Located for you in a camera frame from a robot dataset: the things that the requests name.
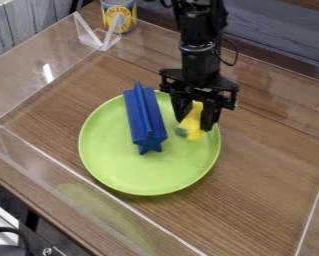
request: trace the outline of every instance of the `blue plastic block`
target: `blue plastic block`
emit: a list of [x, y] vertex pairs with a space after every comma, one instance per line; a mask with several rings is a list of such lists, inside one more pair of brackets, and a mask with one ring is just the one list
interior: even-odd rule
[[155, 97], [153, 88], [143, 88], [135, 82], [132, 90], [123, 92], [127, 108], [132, 142], [143, 155], [149, 150], [161, 152], [161, 142], [167, 139], [163, 117]]

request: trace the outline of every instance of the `wooden table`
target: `wooden table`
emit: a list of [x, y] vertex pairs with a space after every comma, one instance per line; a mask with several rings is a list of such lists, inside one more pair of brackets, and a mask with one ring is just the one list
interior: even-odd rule
[[[93, 5], [81, 11], [92, 28], [100, 26], [99, 11]], [[8, 84], [6, 74], [14, 81], [26, 79], [22, 62], [32, 61], [32, 49], [51, 60], [71, 52], [48, 47], [59, 35], [72, 36], [71, 19], [0, 59], [5, 98], [26, 91]], [[0, 184], [95, 255], [294, 255], [319, 187], [316, 80], [246, 56], [234, 68], [223, 67], [242, 86], [240, 107], [222, 115], [222, 153], [210, 174], [180, 192], [117, 193], [81, 164], [84, 120], [133, 81], [157, 87], [159, 68], [180, 63], [177, 38], [140, 23], [107, 53], [93, 52], [0, 119], [13, 157], [0, 154]], [[20, 72], [1, 70], [10, 62]]]

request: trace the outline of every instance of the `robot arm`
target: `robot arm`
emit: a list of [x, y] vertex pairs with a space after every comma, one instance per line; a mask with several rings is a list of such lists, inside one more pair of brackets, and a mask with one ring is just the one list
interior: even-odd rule
[[169, 93], [176, 120], [203, 103], [200, 129], [210, 131], [222, 108], [235, 109], [238, 85], [220, 74], [220, 43], [227, 25], [223, 0], [172, 0], [180, 29], [181, 69], [160, 70], [160, 91]]

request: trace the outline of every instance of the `yellow can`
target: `yellow can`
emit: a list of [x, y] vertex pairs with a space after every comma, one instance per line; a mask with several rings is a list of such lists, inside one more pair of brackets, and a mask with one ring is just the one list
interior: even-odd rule
[[135, 0], [100, 0], [103, 24], [109, 28], [112, 19], [119, 14], [113, 32], [127, 33], [136, 27], [136, 1]]

